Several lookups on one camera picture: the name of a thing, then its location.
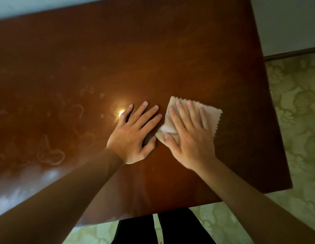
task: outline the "gray wall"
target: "gray wall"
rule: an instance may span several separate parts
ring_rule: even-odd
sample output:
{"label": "gray wall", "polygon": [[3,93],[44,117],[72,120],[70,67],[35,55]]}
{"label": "gray wall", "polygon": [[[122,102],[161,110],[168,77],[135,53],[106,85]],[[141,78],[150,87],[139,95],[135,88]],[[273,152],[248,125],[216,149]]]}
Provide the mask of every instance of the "gray wall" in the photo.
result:
{"label": "gray wall", "polygon": [[[96,0],[0,0],[0,18]],[[252,0],[265,56],[315,47],[315,0]]]}

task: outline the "skin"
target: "skin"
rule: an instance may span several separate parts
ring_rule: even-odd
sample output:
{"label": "skin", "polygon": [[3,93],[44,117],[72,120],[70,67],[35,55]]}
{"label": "skin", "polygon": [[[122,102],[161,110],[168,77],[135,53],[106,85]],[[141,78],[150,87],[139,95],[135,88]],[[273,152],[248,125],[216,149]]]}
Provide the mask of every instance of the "skin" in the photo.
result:
{"label": "skin", "polygon": [[[123,165],[144,159],[155,147],[146,135],[161,120],[147,102],[130,117],[130,105],[121,115],[107,147],[86,165],[54,182],[0,216],[1,243],[62,243],[92,199]],[[215,156],[212,130],[203,109],[197,115],[192,102],[177,103],[180,113],[169,112],[179,132],[180,146],[166,134],[173,156],[195,171],[228,205],[255,243],[315,243],[315,232],[258,192]]]}

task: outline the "forearm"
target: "forearm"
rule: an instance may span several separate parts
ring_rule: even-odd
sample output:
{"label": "forearm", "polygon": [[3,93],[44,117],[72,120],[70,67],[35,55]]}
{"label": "forearm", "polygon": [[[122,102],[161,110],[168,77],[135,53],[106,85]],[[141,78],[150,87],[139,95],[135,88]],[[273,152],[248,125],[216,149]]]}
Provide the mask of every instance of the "forearm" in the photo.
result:
{"label": "forearm", "polygon": [[227,204],[255,243],[315,243],[315,232],[242,180],[219,160],[197,174]]}
{"label": "forearm", "polygon": [[62,243],[123,162],[109,150],[0,216],[2,243]]}

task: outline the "black pants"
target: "black pants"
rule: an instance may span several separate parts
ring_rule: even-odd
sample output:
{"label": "black pants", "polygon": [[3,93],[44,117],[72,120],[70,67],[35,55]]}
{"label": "black pants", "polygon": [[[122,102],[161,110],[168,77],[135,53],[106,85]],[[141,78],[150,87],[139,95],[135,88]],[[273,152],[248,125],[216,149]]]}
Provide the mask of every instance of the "black pants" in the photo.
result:
{"label": "black pants", "polygon": [[[199,220],[188,209],[178,209],[158,214],[164,244],[212,243],[215,244]],[[121,220],[112,244],[157,244],[153,215]]]}

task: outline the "beige cloth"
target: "beige cloth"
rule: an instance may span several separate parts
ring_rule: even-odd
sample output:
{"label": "beige cloth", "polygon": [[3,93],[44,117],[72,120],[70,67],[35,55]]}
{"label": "beige cloth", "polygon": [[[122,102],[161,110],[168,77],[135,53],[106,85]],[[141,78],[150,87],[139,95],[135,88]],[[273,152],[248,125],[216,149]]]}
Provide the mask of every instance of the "beige cloth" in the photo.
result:
{"label": "beige cloth", "polygon": [[[166,145],[165,142],[165,137],[164,134],[168,133],[170,134],[174,140],[176,141],[176,143],[179,145],[180,144],[180,138],[179,138],[179,134],[172,122],[170,113],[169,113],[169,108],[173,107],[175,110],[177,110],[176,108],[176,102],[180,101],[182,103],[182,105],[184,106],[184,109],[188,112],[188,108],[187,108],[187,99],[181,99],[181,98],[176,98],[174,96],[172,96],[170,98],[170,102],[168,104],[168,108],[167,108],[167,113],[165,114],[165,122],[164,124],[159,128],[159,130],[157,131],[157,133],[155,134],[156,138],[162,142],[163,144]],[[205,113],[207,115],[207,119],[209,121],[209,126],[212,129],[212,133],[213,133],[213,137],[216,134],[216,130],[217,130],[217,126],[218,126],[218,122],[220,121],[220,116],[223,113],[223,111],[216,109],[212,106],[207,106],[207,105],[203,105],[200,102],[196,102],[193,101],[193,106],[197,112],[197,114],[199,115],[199,108],[202,107],[205,110]]]}

